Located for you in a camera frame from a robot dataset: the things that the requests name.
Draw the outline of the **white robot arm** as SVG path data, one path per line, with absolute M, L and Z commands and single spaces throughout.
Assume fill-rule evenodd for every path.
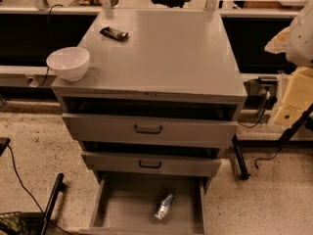
M 291 127 L 313 104 L 313 1 L 264 49 L 272 54 L 285 53 L 286 59 L 296 65 L 274 116 L 275 123 Z

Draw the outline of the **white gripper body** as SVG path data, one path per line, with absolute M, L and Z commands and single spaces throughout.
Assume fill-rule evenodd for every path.
M 291 127 L 313 104 L 313 69 L 298 67 L 288 78 L 274 122 Z

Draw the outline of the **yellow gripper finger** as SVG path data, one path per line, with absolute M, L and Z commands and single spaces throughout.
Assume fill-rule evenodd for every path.
M 271 54 L 280 54 L 287 51 L 287 38 L 290 32 L 289 27 L 278 32 L 264 47 L 264 50 Z

